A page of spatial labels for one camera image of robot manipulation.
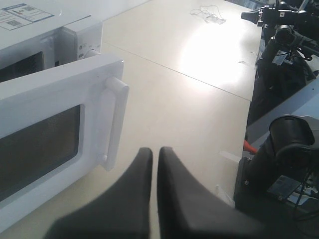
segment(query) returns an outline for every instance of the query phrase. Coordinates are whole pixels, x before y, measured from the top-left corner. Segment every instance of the barcode label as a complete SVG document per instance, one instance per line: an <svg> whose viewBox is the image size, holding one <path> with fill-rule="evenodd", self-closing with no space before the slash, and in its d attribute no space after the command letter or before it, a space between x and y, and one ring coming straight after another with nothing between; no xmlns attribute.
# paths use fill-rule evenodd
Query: barcode label
<svg viewBox="0 0 319 239"><path fill-rule="evenodd" d="M7 21L6 24L9 24L11 26L19 26L21 25L22 23L21 22L18 22L16 20L12 20L12 21Z"/></svg>
<svg viewBox="0 0 319 239"><path fill-rule="evenodd" d="M26 6L26 7L24 7L23 9L26 10L26 11L32 11L32 10L34 10L34 8L32 8L32 7L30 7L30 6Z"/></svg>

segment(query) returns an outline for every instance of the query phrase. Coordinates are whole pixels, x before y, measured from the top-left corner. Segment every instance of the sticker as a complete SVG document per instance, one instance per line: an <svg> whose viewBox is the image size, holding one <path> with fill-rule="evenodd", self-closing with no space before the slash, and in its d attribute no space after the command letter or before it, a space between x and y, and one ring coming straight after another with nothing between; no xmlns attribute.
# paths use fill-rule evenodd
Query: sticker
<svg viewBox="0 0 319 239"><path fill-rule="evenodd" d="M273 59L273 63L278 66L281 66L281 64L284 62L285 58L287 57L287 55L288 55L287 52L279 50Z"/></svg>
<svg viewBox="0 0 319 239"><path fill-rule="evenodd" d="M276 182L267 190L268 193L275 194L277 196L281 196L283 199L289 197L293 191L295 191L301 182L289 178L287 176L280 176Z"/></svg>
<svg viewBox="0 0 319 239"><path fill-rule="evenodd" d="M35 7L29 6L24 3L14 5L14 6L9 6L9 7L3 8L2 10L9 12L13 15L16 15L18 17L21 17L30 22L42 21L49 17L54 16L52 14L49 14L45 11L39 10Z"/></svg>
<svg viewBox="0 0 319 239"><path fill-rule="evenodd" d="M32 22L0 9L0 27L7 30L14 30L29 24L32 24Z"/></svg>

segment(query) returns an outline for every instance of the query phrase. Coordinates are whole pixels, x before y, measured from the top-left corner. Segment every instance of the black machine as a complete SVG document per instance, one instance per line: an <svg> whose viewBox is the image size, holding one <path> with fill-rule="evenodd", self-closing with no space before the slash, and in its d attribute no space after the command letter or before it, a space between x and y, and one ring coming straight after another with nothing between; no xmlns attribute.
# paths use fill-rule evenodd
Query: black machine
<svg viewBox="0 0 319 239"><path fill-rule="evenodd" d="M262 26L265 43L257 60L250 125L318 75L306 61L319 56L319 1L277 1L241 18Z"/></svg>
<svg viewBox="0 0 319 239"><path fill-rule="evenodd" d="M319 237L319 120L283 116L270 124L269 132L258 152L239 163L236 208L269 226L278 238ZM309 194L313 200L301 207L306 189L314 190ZM295 203L287 200L292 193L298 196ZM299 221L315 230L299 230Z"/></svg>

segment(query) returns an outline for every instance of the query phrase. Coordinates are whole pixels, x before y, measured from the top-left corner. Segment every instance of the beige floor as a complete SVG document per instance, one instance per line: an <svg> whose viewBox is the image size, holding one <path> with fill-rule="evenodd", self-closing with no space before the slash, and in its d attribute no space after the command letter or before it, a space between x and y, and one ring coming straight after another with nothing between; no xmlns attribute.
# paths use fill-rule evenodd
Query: beige floor
<svg viewBox="0 0 319 239"><path fill-rule="evenodd" d="M212 59L212 64L205 65L210 70L200 66L202 59L196 62L197 55L181 55L182 48L188 51L185 43L191 31L205 27L211 31L215 28L189 15L189 10L202 2L224 4L219 0L152 0L105 22L103 52L112 52L124 59L123 81L130 86L116 166L110 172L97 167L0 234L0 239L42 238L56 218L83 206L113 184L142 146L150 147L154 152L150 208L152 238L160 238L156 173L158 152L162 146L172 146L190 172L210 191L214 192L216 184L219 184L232 195L237 163L223 157L221 152L238 157L241 155L249 108L247 99L251 97L252 88L247 79L240 84L243 78L231 68L235 61L230 60L228 68L228 60L221 57L223 62L216 63L216 66L215 57L218 58L220 54L209 53L212 50L209 48L204 50L201 40L195 45L201 45L202 50L195 52L203 57L207 54L212 56L206 58ZM228 3L221 8L228 9L227 6ZM225 10L224 18L232 11L238 14L238 6L230 6L230 9ZM251 47L248 52L257 50ZM253 60L250 55L243 56L247 57L244 58L245 66L251 67ZM179 68L181 59L188 61L183 68L185 71ZM225 65L224 69L218 69L219 65ZM220 76L222 71L235 75L232 85L224 83L225 78Z"/></svg>

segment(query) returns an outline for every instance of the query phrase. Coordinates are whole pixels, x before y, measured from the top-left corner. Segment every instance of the microwave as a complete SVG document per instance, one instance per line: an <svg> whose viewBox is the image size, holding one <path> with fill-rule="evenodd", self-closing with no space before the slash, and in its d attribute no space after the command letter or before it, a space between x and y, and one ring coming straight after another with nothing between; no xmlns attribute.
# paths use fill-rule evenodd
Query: microwave
<svg viewBox="0 0 319 239"><path fill-rule="evenodd" d="M114 166L129 87L102 29L52 0L0 1L0 232Z"/></svg>

